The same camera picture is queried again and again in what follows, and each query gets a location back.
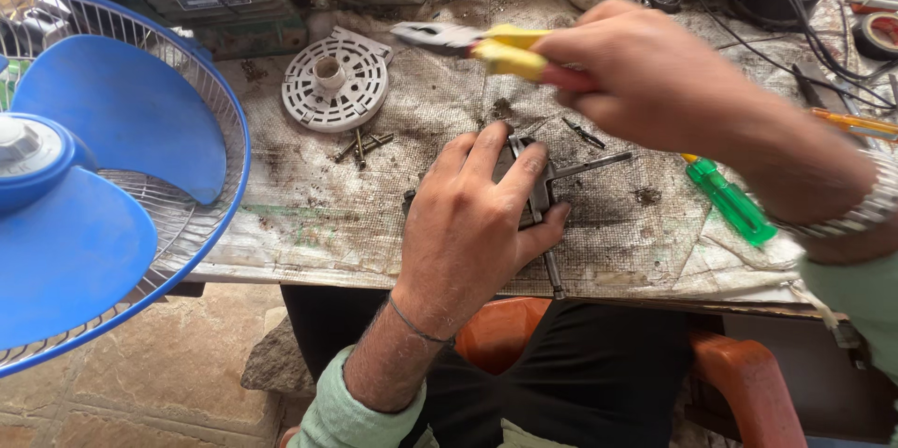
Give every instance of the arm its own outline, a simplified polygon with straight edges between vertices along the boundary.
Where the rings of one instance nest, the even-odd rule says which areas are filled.
[[[451,338],[514,273],[561,239],[566,203],[553,206],[542,224],[517,229],[545,167],[545,145],[528,146],[498,184],[492,181],[507,135],[507,125],[496,122],[446,144],[411,205],[391,295],[432,338]],[[442,348],[384,305],[358,345],[321,375],[319,395],[290,446],[397,446],[424,405],[424,377]]]
[[[604,90],[561,93],[562,104],[627,141],[733,167],[766,211],[785,222],[839,218],[876,181],[873,162],[834,128],[748,81],[659,11],[606,1],[533,50],[582,64]],[[876,365],[898,376],[898,220],[800,244],[807,251],[804,280],[851,317]]]

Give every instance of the screw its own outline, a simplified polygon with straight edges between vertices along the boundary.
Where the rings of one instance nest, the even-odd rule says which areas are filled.
[[[345,156],[349,155],[349,153],[352,152],[353,148],[355,148],[355,140],[353,140],[352,143],[346,145],[346,147],[341,150],[336,157],[334,157],[334,162],[340,163],[340,161],[343,160]]]
[[[362,144],[362,133],[355,128],[355,154],[358,155],[358,167],[365,168],[365,145]]]
[[[371,150],[377,148],[378,146],[383,146],[384,144],[391,142],[393,139],[392,132],[390,132],[389,134],[382,136],[380,138],[375,137],[374,135],[371,135],[371,134],[368,134],[368,135],[371,136],[372,141],[362,145],[362,149],[365,150],[365,153],[370,152]]]

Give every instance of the fan hub cap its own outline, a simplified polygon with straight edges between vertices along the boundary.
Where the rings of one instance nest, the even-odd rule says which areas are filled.
[[[62,150],[62,138],[46,124],[0,116],[0,178],[29,175],[50,167]]]

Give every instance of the blue fan rim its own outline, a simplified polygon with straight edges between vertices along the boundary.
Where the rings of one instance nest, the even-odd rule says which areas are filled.
[[[176,36],[171,29],[165,28],[161,26],[159,23],[152,21],[150,18],[147,18],[135,11],[131,11],[130,9],[123,7],[115,2],[110,0],[82,0],[89,3],[92,3],[96,6],[106,7],[118,13],[119,15],[124,15],[128,18],[132,18],[137,20],[144,25],[152,28],[158,34],[164,36],[167,41],[177,45],[181,50],[186,53],[191,54],[196,62],[203,67],[209,74],[215,78],[216,82],[222,86],[222,88],[227,92],[228,98],[231,99],[231,102],[234,104],[234,108],[237,111],[237,116],[240,118],[241,127],[243,129],[243,144],[245,145],[244,153],[243,153],[243,169],[240,176],[240,182],[237,185],[237,190],[234,193],[233,201],[231,201],[230,207],[228,207],[227,212],[224,214],[224,218],[221,223],[218,224],[218,227],[212,231],[212,234],[209,236],[209,239],[206,243],[203,244],[202,247],[196,252],[192,259],[188,260],[187,263],[182,267],[178,272],[172,275],[167,281],[163,284],[159,285],[151,293],[147,294],[146,297],[141,299],[140,301],[132,304],[126,310],[122,311],[120,314],[101,322],[97,327],[91,328],[89,330],[84,331],[84,334],[80,334],[75,336],[73,339],[68,339],[67,341],[52,347],[44,352],[39,354],[31,355],[25,357],[21,361],[13,362],[7,365],[0,365],[0,378],[4,378],[10,374],[18,373],[24,369],[28,369],[34,365],[37,365],[41,362],[47,362],[52,358],[60,356],[68,351],[74,350],[77,347],[80,347],[84,343],[92,339],[96,339],[98,336],[109,332],[111,329],[118,327],[126,320],[129,320],[134,315],[137,315],[141,311],[143,311],[150,304],[154,303],[160,297],[168,293],[174,285],[181,282],[187,274],[192,271],[197,264],[199,264],[202,259],[204,259],[209,250],[212,249],[218,242],[218,239],[227,229],[228,224],[230,224],[231,219],[233,218],[234,213],[237,213],[237,208],[240,206],[240,201],[243,198],[243,193],[246,191],[246,182],[250,176],[250,158],[251,158],[251,149],[250,149],[250,129],[248,124],[246,123],[246,115],[243,113],[243,106],[240,104],[240,100],[234,95],[231,86],[228,85],[225,77],[222,76],[218,69],[216,69],[215,65],[211,64],[206,58],[200,54],[196,48],[191,47],[187,44],[186,41],[181,39],[179,36]]]

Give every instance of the wristwatch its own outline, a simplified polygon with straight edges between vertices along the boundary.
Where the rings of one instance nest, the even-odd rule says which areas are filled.
[[[898,163],[892,156],[873,150],[862,150],[876,164],[876,184],[864,201],[840,218],[819,224],[795,225],[768,215],[770,223],[795,236],[836,238],[868,231],[888,220],[898,211]]]

